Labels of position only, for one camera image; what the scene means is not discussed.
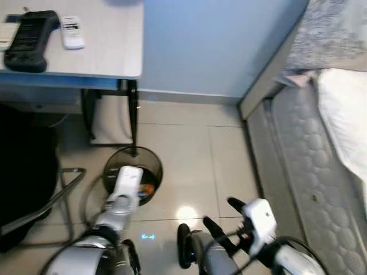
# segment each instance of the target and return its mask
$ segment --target mattress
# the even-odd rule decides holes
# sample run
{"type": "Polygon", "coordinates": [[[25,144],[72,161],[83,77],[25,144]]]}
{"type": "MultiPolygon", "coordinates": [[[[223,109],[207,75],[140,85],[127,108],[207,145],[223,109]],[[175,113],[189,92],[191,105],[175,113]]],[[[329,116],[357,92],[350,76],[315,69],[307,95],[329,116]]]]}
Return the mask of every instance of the mattress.
{"type": "Polygon", "coordinates": [[[367,274],[363,201],[322,124],[314,88],[284,88],[272,99],[267,121],[308,244],[330,274],[367,274]]]}

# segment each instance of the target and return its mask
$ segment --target tile floor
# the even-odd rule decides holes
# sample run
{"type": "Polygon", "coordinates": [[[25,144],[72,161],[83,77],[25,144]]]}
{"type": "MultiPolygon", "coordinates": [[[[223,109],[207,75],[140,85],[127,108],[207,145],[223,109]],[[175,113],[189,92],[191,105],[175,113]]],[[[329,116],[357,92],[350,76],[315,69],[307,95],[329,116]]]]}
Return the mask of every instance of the tile floor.
{"type": "MultiPolygon", "coordinates": [[[[142,274],[198,274],[195,265],[187,270],[178,266],[178,225],[186,222],[193,229],[204,229],[200,219],[208,215],[225,231],[231,231],[241,219],[226,198],[249,201],[257,197],[239,114],[235,107],[223,105],[141,101],[140,107],[138,144],[160,157],[164,176],[152,201],[134,213],[127,236],[135,242],[142,274]],[[142,234],[156,238],[142,239],[142,234]]],[[[78,236],[84,230],[79,209],[85,189],[99,180],[103,166],[117,148],[90,146],[80,118],[68,119],[59,129],[63,166],[87,169],[86,177],[69,197],[78,236]]],[[[88,215],[100,210],[106,195],[102,184],[97,184],[88,200],[88,215]]],[[[32,229],[27,241],[65,238],[63,223],[62,211],[55,207],[32,229]]],[[[0,255],[0,274],[37,274],[58,249],[19,248],[0,255]]],[[[239,264],[246,259],[245,255],[236,257],[239,264]]],[[[245,274],[269,272],[254,263],[245,274]]]]}

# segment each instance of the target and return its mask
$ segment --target bed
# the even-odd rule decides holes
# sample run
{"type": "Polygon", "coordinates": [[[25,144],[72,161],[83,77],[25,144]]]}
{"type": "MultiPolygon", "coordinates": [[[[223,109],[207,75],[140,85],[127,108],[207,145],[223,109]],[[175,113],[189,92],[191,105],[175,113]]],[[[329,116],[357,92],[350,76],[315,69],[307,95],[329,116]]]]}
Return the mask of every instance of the bed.
{"type": "Polygon", "coordinates": [[[367,219],[360,179],[338,157],[318,108],[318,86],[313,80],[298,86],[275,81],[287,66],[298,27],[240,104],[259,189],[273,208],[278,235],[305,241],[330,274],[366,275],[367,219]]]}

